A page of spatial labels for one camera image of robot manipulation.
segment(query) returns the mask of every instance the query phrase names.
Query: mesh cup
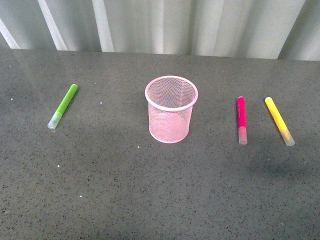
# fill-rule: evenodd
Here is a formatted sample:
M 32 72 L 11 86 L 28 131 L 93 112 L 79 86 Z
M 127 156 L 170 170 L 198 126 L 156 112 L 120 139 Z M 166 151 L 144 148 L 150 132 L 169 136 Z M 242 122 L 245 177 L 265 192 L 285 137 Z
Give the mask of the mesh cup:
M 191 81 L 180 76 L 158 77 L 146 86 L 145 97 L 149 131 L 155 139 L 173 144 L 188 135 L 192 107 L 198 99 Z

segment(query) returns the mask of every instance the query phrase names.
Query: speckled countertop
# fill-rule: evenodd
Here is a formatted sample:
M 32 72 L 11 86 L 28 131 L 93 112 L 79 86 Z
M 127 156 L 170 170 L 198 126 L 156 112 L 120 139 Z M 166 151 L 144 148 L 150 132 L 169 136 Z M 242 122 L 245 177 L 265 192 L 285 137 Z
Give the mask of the speckled countertop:
M 199 91 L 175 144 L 148 130 L 144 90 L 163 75 Z M 320 239 L 319 103 L 320 62 L 2 49 L 0 239 Z

